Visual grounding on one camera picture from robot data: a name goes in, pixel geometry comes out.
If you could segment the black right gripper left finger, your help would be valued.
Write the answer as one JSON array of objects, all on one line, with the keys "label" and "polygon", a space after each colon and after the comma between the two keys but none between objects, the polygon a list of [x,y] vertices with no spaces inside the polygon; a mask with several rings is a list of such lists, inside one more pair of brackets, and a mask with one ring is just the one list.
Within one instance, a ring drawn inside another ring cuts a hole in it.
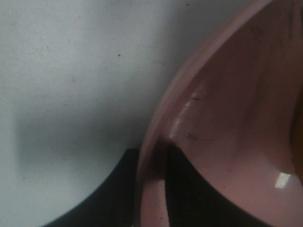
[{"label": "black right gripper left finger", "polygon": [[127,149],[109,177],[78,206],[47,227],[131,227],[138,149]]}]

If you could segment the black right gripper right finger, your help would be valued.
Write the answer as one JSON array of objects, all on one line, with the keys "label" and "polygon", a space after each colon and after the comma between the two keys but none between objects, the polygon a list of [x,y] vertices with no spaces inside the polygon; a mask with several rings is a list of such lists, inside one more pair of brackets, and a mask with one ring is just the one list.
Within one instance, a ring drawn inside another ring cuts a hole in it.
[{"label": "black right gripper right finger", "polygon": [[168,146],[166,152],[165,197],[171,227],[267,226],[224,198],[180,148]]}]

